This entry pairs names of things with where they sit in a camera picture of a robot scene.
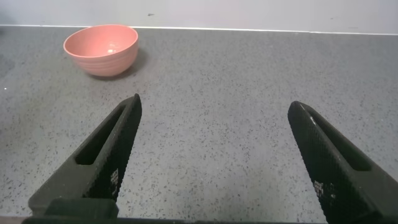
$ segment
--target speckled countertop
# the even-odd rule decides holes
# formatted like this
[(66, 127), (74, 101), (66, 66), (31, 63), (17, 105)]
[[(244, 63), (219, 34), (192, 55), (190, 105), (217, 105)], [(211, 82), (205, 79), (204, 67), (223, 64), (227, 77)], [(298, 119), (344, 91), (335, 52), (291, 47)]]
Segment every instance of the speckled countertop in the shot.
[(62, 49), (77, 29), (0, 27), (0, 215), (28, 198), (123, 99), (141, 124), (121, 217), (325, 222), (287, 121), (320, 112), (398, 179), (398, 37), (139, 29), (117, 80)]

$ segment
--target wall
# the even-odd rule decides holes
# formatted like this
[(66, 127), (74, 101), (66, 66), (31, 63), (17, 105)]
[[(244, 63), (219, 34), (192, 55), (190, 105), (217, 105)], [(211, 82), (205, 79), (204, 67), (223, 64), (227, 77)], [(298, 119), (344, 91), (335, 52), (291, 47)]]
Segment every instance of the wall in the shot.
[(0, 24), (398, 34), (396, 0), (0, 0)]

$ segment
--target bowl rim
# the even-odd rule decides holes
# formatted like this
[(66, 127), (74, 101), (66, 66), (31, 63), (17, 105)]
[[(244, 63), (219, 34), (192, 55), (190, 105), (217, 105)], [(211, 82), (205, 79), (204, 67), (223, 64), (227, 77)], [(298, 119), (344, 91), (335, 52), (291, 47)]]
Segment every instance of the bowl rim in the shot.
[[(69, 40), (69, 38), (71, 38), (71, 37), (74, 36), (75, 34), (78, 34), (78, 33), (80, 33), (80, 32), (83, 32), (84, 30), (87, 30), (87, 29), (91, 29), (91, 28), (95, 28), (95, 27), (102, 27), (102, 26), (120, 26), (120, 27), (129, 28), (129, 29), (131, 29), (132, 31), (134, 31), (134, 32), (136, 33), (136, 37), (137, 37), (137, 38), (132, 42), (131, 45), (129, 45), (128, 47), (124, 48), (123, 50), (121, 50), (121, 51), (119, 51), (119, 52), (113, 52), (113, 53), (111, 53), (111, 54), (100, 55), (100, 56), (81, 56), (81, 55), (73, 54), (73, 53), (71, 53), (69, 50), (67, 50), (67, 48), (65, 47), (65, 44), (67, 43), (67, 41)], [(138, 41), (138, 33), (137, 33), (137, 31), (136, 31), (135, 29), (133, 29), (132, 27), (125, 26), (125, 25), (121, 25), (121, 24), (103, 24), (103, 25), (98, 25), (98, 26), (86, 27), (86, 28), (84, 28), (84, 29), (78, 30), (78, 31), (74, 32), (73, 34), (69, 35), (69, 37), (63, 42), (63, 49), (64, 49), (64, 51), (66, 51), (67, 54), (69, 54), (69, 55), (71, 55), (71, 56), (73, 56), (73, 57), (76, 57), (76, 58), (102, 58), (102, 57), (107, 57), (107, 56), (110, 56), (110, 55), (115, 55), (115, 54), (121, 53), (121, 52), (125, 51), (126, 49), (132, 47), (137, 41)]]

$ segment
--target bowl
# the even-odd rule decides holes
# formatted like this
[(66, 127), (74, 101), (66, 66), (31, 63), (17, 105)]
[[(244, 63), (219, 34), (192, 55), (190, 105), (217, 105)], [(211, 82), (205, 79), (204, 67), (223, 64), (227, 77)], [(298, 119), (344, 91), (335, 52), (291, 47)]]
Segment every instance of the bowl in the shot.
[(123, 25), (93, 26), (69, 36), (63, 49), (85, 72), (112, 77), (127, 70), (136, 59), (138, 34)]

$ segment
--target pink bowl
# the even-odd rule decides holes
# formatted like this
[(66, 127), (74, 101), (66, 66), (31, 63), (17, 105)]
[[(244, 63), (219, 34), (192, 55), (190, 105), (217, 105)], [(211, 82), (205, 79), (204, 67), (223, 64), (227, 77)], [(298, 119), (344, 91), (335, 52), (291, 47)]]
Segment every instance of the pink bowl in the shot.
[(136, 59), (138, 34), (122, 25), (94, 26), (69, 36), (63, 49), (85, 72), (111, 77), (127, 70)]

